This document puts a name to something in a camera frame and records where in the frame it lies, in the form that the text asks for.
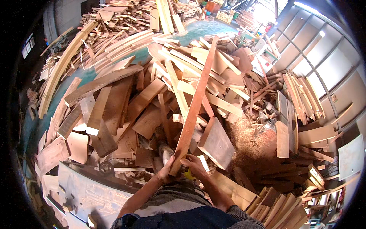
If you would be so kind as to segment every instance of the person's left hand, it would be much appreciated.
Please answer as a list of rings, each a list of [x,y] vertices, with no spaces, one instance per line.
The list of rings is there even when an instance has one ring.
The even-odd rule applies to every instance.
[[[165,166],[158,172],[157,177],[162,182],[162,184],[167,184],[172,181],[173,178],[169,177],[170,167],[174,162],[174,155],[172,155]]]

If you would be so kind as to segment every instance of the sleeve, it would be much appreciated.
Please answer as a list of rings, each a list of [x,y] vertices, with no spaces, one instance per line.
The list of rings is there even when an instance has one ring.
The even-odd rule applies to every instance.
[[[111,229],[121,229],[122,227],[122,217],[117,218],[113,221]]]
[[[250,217],[248,214],[242,211],[238,205],[232,205],[231,207],[229,207],[226,213],[229,214],[234,219],[240,220],[241,222],[239,223],[241,225],[247,224],[249,226],[244,228],[265,229],[265,227],[260,221]]]

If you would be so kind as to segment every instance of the forearm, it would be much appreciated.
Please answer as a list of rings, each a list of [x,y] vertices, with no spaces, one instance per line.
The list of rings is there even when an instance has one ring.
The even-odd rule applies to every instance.
[[[205,187],[205,192],[208,193],[216,208],[226,212],[230,206],[235,205],[232,199],[221,188],[219,188],[209,176],[205,176],[201,182]]]
[[[133,194],[123,205],[118,218],[142,207],[148,199],[163,185],[157,176],[153,176],[139,191]]]

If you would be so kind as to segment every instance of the sawdust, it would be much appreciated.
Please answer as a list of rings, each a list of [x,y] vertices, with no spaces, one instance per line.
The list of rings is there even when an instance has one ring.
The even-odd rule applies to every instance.
[[[260,170],[279,165],[283,159],[277,158],[277,135],[272,129],[254,136],[254,121],[258,113],[249,115],[245,111],[241,118],[237,118],[231,129],[227,129],[227,135],[235,148],[232,160],[226,171],[219,169],[210,159],[207,160],[210,173],[219,170],[227,177],[234,179],[233,167],[240,167],[251,181],[258,180]]]

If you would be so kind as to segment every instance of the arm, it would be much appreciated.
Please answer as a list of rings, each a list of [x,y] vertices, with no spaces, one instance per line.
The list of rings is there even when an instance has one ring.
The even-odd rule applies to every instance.
[[[174,161],[174,156],[171,156],[166,165],[159,171],[159,173],[153,176],[139,191],[133,194],[123,205],[117,218],[122,217],[124,214],[132,213],[138,210],[144,205],[148,199],[154,195],[154,193],[163,185],[168,183],[168,175],[170,166]]]
[[[188,166],[191,169],[191,172],[194,173],[194,176],[202,182],[203,186],[205,187],[205,191],[211,198],[213,205],[216,208],[227,212],[229,207],[235,205],[235,203],[212,181],[198,157],[189,154],[187,155],[187,158],[188,160],[181,159],[180,162],[183,165]]]

